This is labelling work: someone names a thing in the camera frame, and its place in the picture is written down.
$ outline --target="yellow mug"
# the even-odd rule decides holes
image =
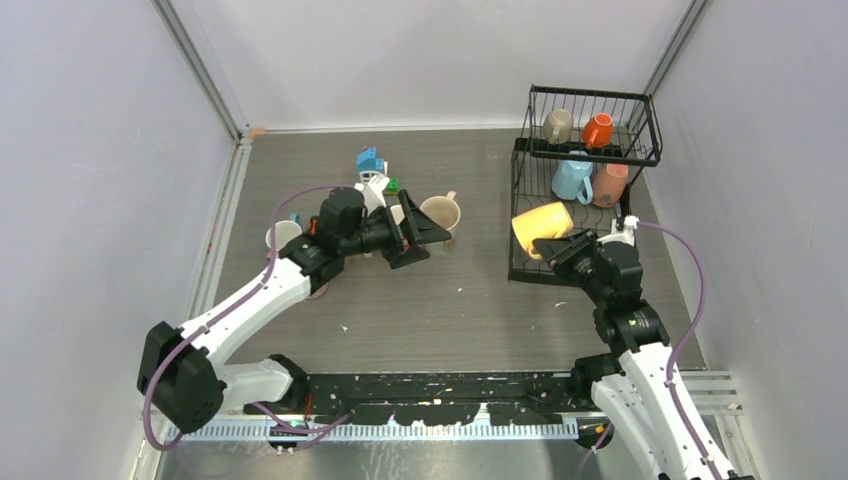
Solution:
[[[512,219],[512,231],[521,248],[530,258],[541,260],[542,255],[533,246],[537,238],[562,238],[574,228],[571,215],[562,202],[549,203],[522,213]]]

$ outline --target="cable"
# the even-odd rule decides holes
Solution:
[[[695,329],[698,328],[698,324],[701,323],[701,316],[704,314],[704,299],[707,296],[707,282],[704,278],[704,268],[701,265],[700,257],[698,257],[698,254],[695,253],[695,249],[692,248],[692,245],[690,245],[689,242],[684,240],[677,233],[656,223],[643,222],[640,220],[637,225],[659,230],[677,239],[677,241],[679,241],[683,244],[684,247],[686,247],[686,250],[689,250],[689,254],[692,255],[692,259],[695,261],[695,267],[697,267],[698,269],[698,278],[701,281],[701,294],[698,298],[698,309],[695,311],[695,318],[692,319],[692,325],[689,326],[689,328],[686,330],[686,333],[683,334],[683,337],[671,350],[671,356],[668,357],[668,364],[665,368],[665,375],[666,382],[668,384],[668,389],[671,392],[671,399],[674,402],[674,408],[677,409],[677,413],[680,414],[680,420],[682,420],[683,425],[686,426],[686,430],[689,432],[689,435],[692,437],[692,440],[698,447],[698,452],[700,452],[701,456],[705,459],[707,467],[709,467],[710,472],[713,474],[713,477],[715,477],[716,480],[722,480],[723,477],[721,473],[719,473],[718,467],[716,467],[715,462],[710,458],[710,454],[707,451],[707,446],[704,444],[704,441],[701,440],[701,437],[695,430],[695,426],[692,424],[692,421],[689,419],[689,416],[686,415],[686,410],[683,409],[683,403],[680,401],[680,395],[677,393],[677,386],[673,382],[674,365],[677,363],[677,359],[680,357],[680,352],[683,351],[683,347],[686,346],[686,344],[689,342],[689,339],[692,338],[692,336],[695,334]]]
[[[595,441],[595,444],[592,445],[592,448],[590,448],[589,451],[583,454],[583,458],[580,459],[580,464],[577,465],[577,472],[574,473],[574,480],[580,480],[580,475],[583,474],[583,469],[588,464],[589,457],[591,457],[592,454],[598,452],[598,447],[600,447],[604,443],[604,440],[606,440],[607,435],[612,433],[612,429],[613,426],[612,423],[610,423],[609,426],[604,429],[604,432],[601,433],[601,436],[598,437],[598,440]]]
[[[297,427],[293,427],[293,426],[291,426],[291,424],[287,423],[285,420],[281,419],[276,414],[274,414],[274,412],[272,412],[271,409],[269,409],[265,405],[262,405],[261,403],[257,402],[257,403],[254,403],[253,406],[256,407],[257,410],[264,413],[265,415],[268,415],[269,417],[271,417],[272,420],[277,422],[278,426],[274,427],[274,428],[279,429],[278,431],[283,431],[283,432],[286,432],[286,433],[324,433],[324,432],[329,432],[330,430],[335,428],[335,426],[330,426],[330,425],[333,425],[333,424],[327,425],[325,427],[320,427],[320,428],[297,428]],[[344,419],[346,421],[348,419],[348,417],[349,417],[348,415],[344,415],[339,420]]]
[[[153,372],[153,376],[150,377],[150,381],[147,383],[147,389],[144,392],[144,404],[142,405],[141,409],[141,423],[144,427],[144,436],[147,438],[147,442],[150,444],[151,447],[160,451],[170,450],[177,444],[177,442],[180,441],[183,436],[182,432],[178,433],[174,440],[168,444],[160,443],[158,440],[156,440],[156,435],[153,432],[153,425],[150,418],[150,409],[153,405],[153,392],[156,391],[156,386],[159,384],[159,380],[162,379],[162,375],[165,373],[165,370],[171,365],[171,362],[173,362],[177,355],[179,355],[183,350],[185,350],[185,348],[189,346],[191,342],[197,340],[198,337],[200,337],[210,328],[215,326],[215,324],[226,318],[226,316],[232,313],[236,308],[240,307],[245,302],[253,298],[253,296],[256,295],[256,293],[259,292],[259,290],[261,290],[266,283],[268,283],[268,280],[271,279],[271,275],[274,273],[274,263],[277,260],[277,251],[274,248],[277,245],[277,229],[275,227],[277,224],[277,217],[279,217],[280,215],[280,211],[283,209],[284,206],[286,206],[287,203],[306,193],[313,192],[315,190],[326,190],[341,187],[345,187],[345,185],[318,185],[316,187],[311,187],[305,190],[301,190],[299,192],[295,192],[286,197],[285,200],[280,202],[280,204],[277,205],[277,208],[274,209],[274,213],[271,215],[271,255],[268,259],[268,268],[265,270],[265,275],[262,277],[262,280],[258,284],[256,284],[256,286],[250,289],[250,291],[248,291],[243,297],[233,302],[232,305],[222,310],[218,315],[212,317],[212,319],[206,322],[205,325],[195,330],[194,333],[192,333],[188,337],[184,338],[182,342],[180,342],[173,350],[170,351],[170,353],[168,353],[167,356],[165,356],[164,360],[162,360],[162,363],[160,363],[159,366],[156,368],[156,371]]]

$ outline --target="pink mug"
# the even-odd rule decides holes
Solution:
[[[597,174],[592,182],[592,203],[599,207],[609,208],[618,203],[624,188],[627,187],[627,165],[608,163]]]

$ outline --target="wire basket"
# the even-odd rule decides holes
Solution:
[[[530,154],[534,157],[622,163],[640,167],[638,173],[641,173],[641,168],[655,167],[662,153],[662,133],[653,103],[650,95],[639,93],[533,85],[521,136],[529,139]],[[574,128],[570,141],[551,144],[544,138],[542,127],[548,114],[559,108],[571,112]],[[583,129],[599,113],[612,117],[612,139],[603,148],[588,149],[581,140]],[[573,150],[583,150],[589,155],[568,153]]]
[[[600,208],[595,205],[583,205],[578,201],[558,199],[551,191],[551,181],[557,169],[559,160],[551,158],[536,158],[530,154],[530,144],[526,138],[517,138],[512,151],[512,201],[510,218],[521,215],[542,205],[560,201],[565,205],[571,220],[574,222],[574,232],[592,229],[604,236],[612,231],[612,223],[621,215],[630,212],[630,185],[624,190],[618,204],[612,208]],[[521,248],[518,239],[510,226],[509,235],[509,275],[508,278],[517,282],[542,283],[547,285],[570,285],[548,268],[542,260],[530,258]]]
[[[570,141],[551,144],[543,138],[542,125],[545,117],[558,108],[571,112],[574,128]],[[583,128],[589,119],[601,112],[613,118],[612,139],[603,148],[587,149],[581,141]],[[568,153],[574,150],[582,150],[588,155]],[[571,215],[574,232],[592,229],[599,236],[606,235],[612,231],[612,224],[619,216],[631,213],[631,186],[645,167],[654,167],[659,163],[661,153],[662,134],[650,95],[533,85],[521,137],[515,140],[512,151],[510,217],[560,201]],[[619,163],[638,168],[635,171],[631,169],[630,180],[618,204],[612,208],[600,208],[577,201],[560,200],[553,194],[551,182],[559,162],[563,160]],[[509,242],[510,280],[576,286],[556,277],[545,262],[532,259],[521,248],[511,226]]]

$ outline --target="white wall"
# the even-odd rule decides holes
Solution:
[[[532,83],[642,91],[681,0],[190,0],[254,127],[520,124]]]
[[[0,478],[127,478],[230,139],[148,0],[5,2],[0,132]]]
[[[656,98],[654,204],[704,256],[701,347],[730,367],[770,480],[848,478],[846,17],[839,0],[712,2]]]

